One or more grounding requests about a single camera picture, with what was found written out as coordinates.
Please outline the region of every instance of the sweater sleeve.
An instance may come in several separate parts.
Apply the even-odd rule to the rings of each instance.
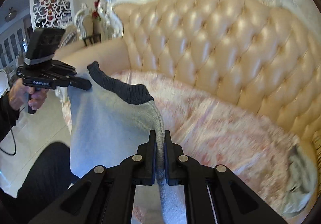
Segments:
[[[0,142],[6,137],[10,129],[16,125],[19,111],[15,111],[9,105],[8,94],[0,99]]]

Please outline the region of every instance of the red flowers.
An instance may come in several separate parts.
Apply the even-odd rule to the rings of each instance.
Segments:
[[[97,7],[98,7],[99,2],[100,2],[100,0],[96,0],[96,1],[95,1],[95,8],[96,8],[96,9],[97,9]]]
[[[96,18],[98,18],[99,17],[99,14],[97,13],[97,11],[93,11],[92,12],[92,18],[93,19],[96,19]]]

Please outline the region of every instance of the dark knit collar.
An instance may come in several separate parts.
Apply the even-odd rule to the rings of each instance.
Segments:
[[[150,96],[145,85],[130,85],[118,79],[111,78],[99,69],[97,61],[88,65],[87,69],[91,78],[99,86],[117,94],[118,97],[129,104],[139,105],[154,100],[154,98]]]

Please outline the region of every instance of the tufted leather sofa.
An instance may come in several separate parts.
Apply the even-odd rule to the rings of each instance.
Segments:
[[[321,47],[294,14],[257,0],[157,0],[113,11],[122,38],[59,59],[78,71],[97,60],[108,75],[156,71],[266,115],[296,133],[320,169]],[[317,188],[289,223],[301,223],[316,201]]]

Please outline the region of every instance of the black pants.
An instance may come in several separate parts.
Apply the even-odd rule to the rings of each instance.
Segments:
[[[17,223],[26,224],[78,179],[70,170],[70,149],[54,142],[35,161],[17,198],[1,194],[1,200]]]

